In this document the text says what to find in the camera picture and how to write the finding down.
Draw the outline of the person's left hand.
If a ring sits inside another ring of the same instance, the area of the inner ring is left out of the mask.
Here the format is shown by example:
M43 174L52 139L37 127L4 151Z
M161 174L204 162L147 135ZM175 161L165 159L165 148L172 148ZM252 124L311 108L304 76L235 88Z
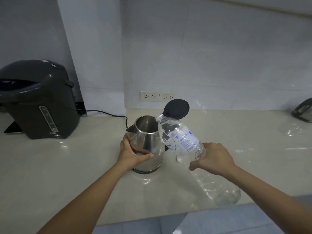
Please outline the person's left hand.
M117 165L124 171L133 169L139 164L135 164L135 153L133 152L127 134L123 136L120 143L120 153L117 159Z

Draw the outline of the person's right hand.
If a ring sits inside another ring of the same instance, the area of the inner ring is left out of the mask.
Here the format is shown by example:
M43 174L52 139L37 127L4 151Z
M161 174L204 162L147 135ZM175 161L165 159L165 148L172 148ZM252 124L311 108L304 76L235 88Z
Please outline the person's right hand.
M206 171L228 178L238 167L228 150L220 143L203 143L205 155L200 158L204 159Z

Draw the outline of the clear plastic water bottle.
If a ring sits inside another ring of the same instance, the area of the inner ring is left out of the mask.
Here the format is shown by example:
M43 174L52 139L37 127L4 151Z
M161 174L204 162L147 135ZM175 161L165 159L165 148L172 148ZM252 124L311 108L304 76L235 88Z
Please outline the clear plastic water bottle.
M165 145L177 156L177 160L189 168L190 162L205 156L206 149L195 134L180 120L163 114L155 118L158 131ZM223 177L202 169L190 172L204 193L218 206L232 206L241 198L241 191Z

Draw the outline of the stainless steel electric kettle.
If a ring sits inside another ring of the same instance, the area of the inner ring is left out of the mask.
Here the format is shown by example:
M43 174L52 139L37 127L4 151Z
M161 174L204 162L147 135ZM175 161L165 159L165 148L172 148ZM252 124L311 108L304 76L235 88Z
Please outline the stainless steel electric kettle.
M189 103L183 99L168 102L161 113L161 118L182 119L190 110ZM136 119L134 124L126 129L132 151L138 155L153 154L154 157L135 166L132 170L139 174L155 172L162 164L164 153L168 148L162 141L158 130L157 117L145 115Z

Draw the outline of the person's right forearm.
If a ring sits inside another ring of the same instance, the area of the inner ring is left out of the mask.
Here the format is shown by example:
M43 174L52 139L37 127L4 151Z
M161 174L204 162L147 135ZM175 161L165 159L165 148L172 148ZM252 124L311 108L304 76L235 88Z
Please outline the person's right forearm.
M222 176L244 191L285 234L312 234L312 208L236 165Z

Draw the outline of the person's left forearm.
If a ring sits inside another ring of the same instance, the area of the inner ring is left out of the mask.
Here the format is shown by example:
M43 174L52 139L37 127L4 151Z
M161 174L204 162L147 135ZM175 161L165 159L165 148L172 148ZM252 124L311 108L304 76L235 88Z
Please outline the person's left forearm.
M36 234L92 234L112 191L128 170L121 161L116 162Z

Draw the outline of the black and silver appliance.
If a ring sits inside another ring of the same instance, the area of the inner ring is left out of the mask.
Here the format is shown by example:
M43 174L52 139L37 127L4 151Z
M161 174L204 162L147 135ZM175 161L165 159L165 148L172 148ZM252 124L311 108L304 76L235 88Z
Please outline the black and silver appliance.
M300 121L312 123L312 98L309 98L298 105L291 112L291 116Z

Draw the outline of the black electric water dispenser pot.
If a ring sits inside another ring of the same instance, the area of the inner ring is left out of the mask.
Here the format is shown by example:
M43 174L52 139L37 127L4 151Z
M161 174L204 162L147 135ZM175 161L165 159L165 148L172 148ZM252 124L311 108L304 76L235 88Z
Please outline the black electric water dispenser pot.
M80 115L65 67L49 60L20 60L0 69L0 103L32 140L66 139Z

